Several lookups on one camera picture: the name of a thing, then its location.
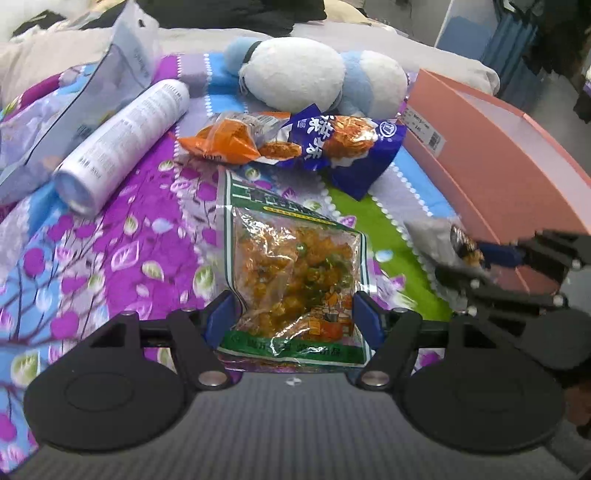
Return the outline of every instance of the clothes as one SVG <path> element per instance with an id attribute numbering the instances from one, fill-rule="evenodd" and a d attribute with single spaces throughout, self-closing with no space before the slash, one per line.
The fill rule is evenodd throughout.
<path id="1" fill-rule="evenodd" d="M 15 37 L 16 35 L 20 35 L 21 33 L 25 33 L 29 28 L 34 27 L 35 25 L 39 25 L 39 27 L 43 29 L 48 29 L 54 23 L 61 22 L 65 20 L 66 17 L 62 17 L 59 14 L 51 12 L 49 10 L 45 10 L 44 12 L 36 15 L 34 18 L 26 21 L 20 27 L 18 27 L 13 33 L 12 36 Z"/>
<path id="2" fill-rule="evenodd" d="M 161 28 L 246 28 L 272 37 L 286 37 L 295 23 L 325 20 L 323 0 L 139 0 L 138 5 Z M 81 30 L 111 27 L 119 4 Z"/>
<path id="3" fill-rule="evenodd" d="M 543 11 L 537 15 L 539 0 L 517 1 L 518 8 L 532 15 L 524 21 L 533 21 L 539 27 L 537 39 L 524 55 L 527 67 L 538 74 L 541 69 L 548 73 L 572 76 L 581 60 L 580 52 L 587 40 L 586 30 L 591 24 L 589 0 L 543 0 Z"/>
<path id="4" fill-rule="evenodd" d="M 573 110 L 586 124 L 591 122 L 591 97 L 587 92 L 582 91 L 579 94 L 579 99 Z"/>

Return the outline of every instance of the white plush toy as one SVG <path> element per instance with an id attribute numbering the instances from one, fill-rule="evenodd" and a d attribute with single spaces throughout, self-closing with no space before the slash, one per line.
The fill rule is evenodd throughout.
<path id="1" fill-rule="evenodd" d="M 373 51 L 339 54 L 307 38 L 237 38 L 224 53 L 226 69 L 268 106 L 297 113 L 315 103 L 325 112 L 393 118 L 407 92 L 397 61 Z"/>

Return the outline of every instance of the bed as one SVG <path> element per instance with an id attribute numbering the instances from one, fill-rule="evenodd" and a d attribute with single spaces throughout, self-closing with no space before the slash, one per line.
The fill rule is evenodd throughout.
<path id="1" fill-rule="evenodd" d="M 26 108 L 48 88 L 60 87 L 59 73 L 98 60 L 109 35 L 109 29 L 57 31 L 4 46 L 3 104 L 25 92 L 16 108 Z M 165 56 L 155 81 L 178 78 L 191 93 L 189 112 L 171 131 L 176 136 L 193 135 L 216 112 L 263 108 L 239 97 L 237 80 L 223 69 L 219 52 L 238 35 L 264 37 L 244 30 L 160 30 Z M 411 72 L 426 68 L 485 93 L 498 90 L 496 73 L 479 62 L 383 28 L 319 22 L 296 25 L 293 35 L 339 51 L 376 50 Z M 54 79 L 53 86 L 42 82 L 47 78 Z M 381 305 L 412 308 L 426 319 L 449 317 L 450 309 L 437 294 L 432 272 L 414 249 L 404 222 L 456 214 L 406 149 L 361 202 L 315 173 L 286 175 L 261 167 L 256 178 L 266 188 L 369 235 L 379 259 L 372 266 L 375 298 Z M 175 139 L 165 135 L 94 220 L 69 212 L 52 184 L 0 212 L 2 470 L 14 469 L 36 446 L 22 413 L 24 390 L 80 338 L 123 310 L 136 310 L 142 320 L 157 319 L 180 307 L 202 308 L 212 299 L 210 285 L 195 278 L 204 278 L 212 268 L 211 253 L 217 248 L 216 182 L 212 164 L 184 155 Z M 157 274 L 144 273 L 146 262 L 158 265 Z M 420 356 L 418 366 L 440 354 Z M 146 355 L 170 363 L 165 349 L 149 349 Z"/>

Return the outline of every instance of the white spray can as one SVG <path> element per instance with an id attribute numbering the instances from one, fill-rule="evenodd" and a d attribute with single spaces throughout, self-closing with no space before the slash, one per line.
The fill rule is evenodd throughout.
<path id="1" fill-rule="evenodd" d="M 55 170 L 60 198 L 85 216 L 97 215 L 145 153 L 189 107 L 178 80 L 152 85 L 82 142 Z"/>

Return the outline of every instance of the green fabric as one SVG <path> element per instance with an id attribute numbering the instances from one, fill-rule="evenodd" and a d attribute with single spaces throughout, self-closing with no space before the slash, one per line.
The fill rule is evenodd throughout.
<path id="1" fill-rule="evenodd" d="M 416 311 L 425 320 L 449 320 L 452 315 L 449 306 L 433 293 L 427 274 L 417 257 L 369 195 L 366 195 L 361 202 L 357 202 L 331 185 L 327 188 L 341 215 L 357 217 L 355 229 L 369 237 L 370 247 L 374 252 L 379 250 L 394 252 L 392 260 L 380 263 L 380 266 L 390 277 L 400 274 L 406 276 L 404 294 L 417 302 Z"/>

